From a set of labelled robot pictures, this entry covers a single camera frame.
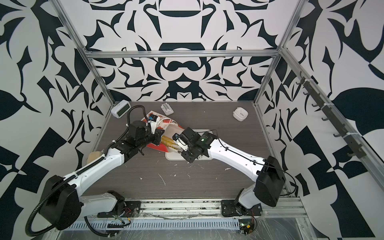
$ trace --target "cable tie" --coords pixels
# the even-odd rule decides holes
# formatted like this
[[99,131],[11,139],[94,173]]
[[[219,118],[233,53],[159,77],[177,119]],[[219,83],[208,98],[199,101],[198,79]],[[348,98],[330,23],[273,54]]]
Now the cable tie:
[[76,176],[75,179],[79,177],[79,175],[77,175],[77,171],[73,172],[72,174]]

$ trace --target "black cable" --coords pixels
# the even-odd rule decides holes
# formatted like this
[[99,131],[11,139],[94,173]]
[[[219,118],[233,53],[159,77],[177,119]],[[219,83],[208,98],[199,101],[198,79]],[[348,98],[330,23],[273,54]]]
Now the black cable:
[[112,225],[112,226],[115,226],[115,227],[123,228],[123,227],[129,226],[129,225],[131,224],[131,220],[128,220],[128,221],[129,221],[128,223],[124,223],[124,221],[123,221],[123,222],[122,222],[122,223],[123,223],[122,225],[109,223],[108,226]]
[[[223,146],[226,150],[228,150],[228,151],[230,151],[230,152],[233,152],[233,153],[236,153],[237,155],[239,155],[239,156],[241,156],[241,157],[247,159],[248,161],[250,161],[250,162],[252,162],[252,163],[254,163],[254,164],[259,164],[259,165],[265,166],[264,164],[258,163],[258,162],[256,162],[256,161],[252,161],[252,160],[250,160],[250,159],[244,157],[243,155],[241,155],[241,154],[239,154],[239,153],[237,153],[237,152],[232,151],[232,150],[229,149],[228,147],[225,147],[225,146],[222,144],[222,142],[220,141],[220,138],[218,137],[218,132],[217,132],[216,129],[209,130],[209,131],[203,131],[203,132],[210,132],[210,131],[216,131],[216,136],[217,136],[218,141],[220,142],[221,146]],[[267,166],[267,167],[274,168],[274,169],[276,169],[276,170],[279,170],[279,171],[282,171],[282,172],[288,174],[288,175],[293,179],[293,181],[294,181],[294,183],[295,183],[295,188],[293,189],[292,192],[287,193],[287,194],[282,194],[282,195],[280,195],[280,197],[291,195],[292,193],[294,193],[294,192],[296,191],[296,189],[297,189],[296,180],[295,180],[295,178],[294,178],[291,174],[289,174],[288,172],[286,172],[286,171],[284,171],[284,170],[275,168],[275,167],[271,167],[271,166]]]
[[254,228],[253,228],[253,231],[255,231],[255,230],[257,229],[257,220],[256,220],[255,216],[252,216],[252,217],[254,218],[255,223],[256,223],[256,225],[255,225]]
[[45,198],[43,198],[43,200],[41,200],[39,202],[39,204],[37,204],[37,206],[35,207],[35,209],[32,211],[31,215],[29,216],[28,220],[26,221],[26,224],[25,224],[25,233],[30,236],[30,237],[35,237],[35,236],[38,236],[40,234],[43,234],[43,233],[46,233],[48,232],[49,230],[53,229],[54,226],[51,225],[49,227],[46,227],[45,229],[43,230],[40,230],[40,231],[37,231],[37,232],[34,232],[32,230],[32,222],[33,220],[35,219],[35,216],[36,214],[40,211],[41,207],[48,201],[48,199],[50,197],[52,197],[53,194],[55,194],[61,187],[63,187],[66,183],[68,183],[69,181],[71,181],[72,179],[74,179],[76,176],[75,175],[72,175],[71,177],[65,179],[64,181],[62,181],[61,183],[59,183],[56,187],[54,187],[52,189],[52,191],[50,193],[48,193],[47,196],[45,196]]
[[91,226],[91,224],[89,223],[88,218],[86,216],[84,217],[84,220],[85,220],[85,223],[87,224],[89,230],[91,230],[91,232],[93,232],[97,236],[101,236],[101,237],[108,237],[108,236],[110,236],[110,233],[101,233],[101,232],[96,231],[96,229],[94,229]]
[[[80,174],[84,173],[85,171],[87,171],[88,169],[92,168],[93,166],[95,166],[96,164],[98,164],[99,162],[103,161],[105,158],[104,157],[101,157],[100,159],[98,159],[97,161],[94,161],[93,163],[91,163],[90,165],[88,165],[87,167],[83,168],[82,170],[79,170],[76,172],[77,176],[79,176]],[[35,219],[35,216],[36,214],[40,211],[41,207],[48,201],[48,199],[50,197],[53,196],[53,194],[55,194],[61,187],[63,187],[66,183],[68,183],[69,181],[73,180],[76,178],[76,175],[72,175],[70,177],[68,177],[67,179],[65,179],[64,181],[62,181],[61,183],[59,183],[56,187],[54,187],[51,192],[48,193],[47,196],[45,196],[45,198],[43,200],[41,200],[39,202],[39,204],[37,204],[37,206],[35,207],[35,209],[32,211],[31,215],[29,216],[26,224],[25,224],[25,233],[30,236],[30,237],[35,237],[35,236],[38,236],[40,234],[43,234],[43,233],[46,233],[48,232],[49,230],[53,229],[54,226],[51,225],[43,230],[40,230],[40,231],[37,231],[37,232],[34,232],[32,230],[32,222],[33,220]]]
[[111,146],[112,146],[113,144],[115,144],[116,142],[120,141],[120,140],[125,136],[125,134],[127,134],[128,129],[129,129],[128,127],[129,127],[129,125],[131,124],[131,119],[130,119],[130,117],[131,117],[131,112],[132,112],[132,110],[135,109],[135,108],[142,108],[142,109],[143,109],[144,118],[145,118],[145,120],[147,120],[147,122],[149,122],[149,119],[147,118],[147,115],[146,115],[146,112],[145,112],[145,107],[144,107],[143,105],[136,105],[136,106],[131,107],[131,108],[128,110],[128,112],[127,112],[127,129],[123,132],[123,134],[122,134],[116,141],[114,141],[114,142],[112,142],[111,144],[108,145],[107,150],[106,150],[106,153],[108,152],[108,150],[111,148]]

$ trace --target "small white device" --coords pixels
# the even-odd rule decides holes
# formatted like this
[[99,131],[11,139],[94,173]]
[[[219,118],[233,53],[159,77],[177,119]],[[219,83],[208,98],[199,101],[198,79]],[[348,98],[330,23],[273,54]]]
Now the small white device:
[[172,108],[168,103],[161,104],[161,109],[163,110],[164,114],[167,116],[174,113],[174,111],[172,110]]
[[233,112],[233,117],[236,118],[237,120],[244,121],[248,116],[248,112],[244,108],[236,108],[236,110]]
[[121,118],[128,110],[131,105],[127,100],[121,100],[116,106],[111,109],[111,113],[116,118]]

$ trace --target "gray table surface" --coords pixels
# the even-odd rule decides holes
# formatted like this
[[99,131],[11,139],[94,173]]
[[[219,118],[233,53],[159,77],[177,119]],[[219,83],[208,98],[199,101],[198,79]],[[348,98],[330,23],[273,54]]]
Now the gray table surface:
[[[141,104],[146,112],[163,114],[162,102],[132,102]],[[184,128],[217,129],[218,135],[228,144],[267,158],[264,135],[256,112],[250,101],[238,102],[170,102],[174,114],[169,117]],[[237,121],[232,112],[242,107],[249,113],[247,119]],[[131,122],[143,117],[141,109],[131,113]],[[126,116],[111,116],[97,150],[102,150],[117,139],[126,129]],[[125,164],[113,169],[95,184],[85,195],[102,194],[114,190],[126,198],[226,198],[236,197],[242,188],[253,182],[243,173],[216,159],[195,161],[169,161],[164,152],[144,148],[144,156],[137,154]]]

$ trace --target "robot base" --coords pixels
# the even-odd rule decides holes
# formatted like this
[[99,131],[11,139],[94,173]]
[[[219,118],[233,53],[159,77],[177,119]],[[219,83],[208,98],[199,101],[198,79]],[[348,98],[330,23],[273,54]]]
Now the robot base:
[[[141,202],[140,201],[125,201],[125,205],[123,206],[124,216],[122,217],[133,217],[134,214],[138,214],[140,212]],[[107,218],[113,217],[112,212],[100,212],[97,214],[98,218]]]
[[240,190],[235,200],[221,200],[221,214],[224,217],[252,216],[252,213],[254,216],[261,216],[263,211],[261,204],[256,204],[251,209],[247,209],[238,202],[243,190]]

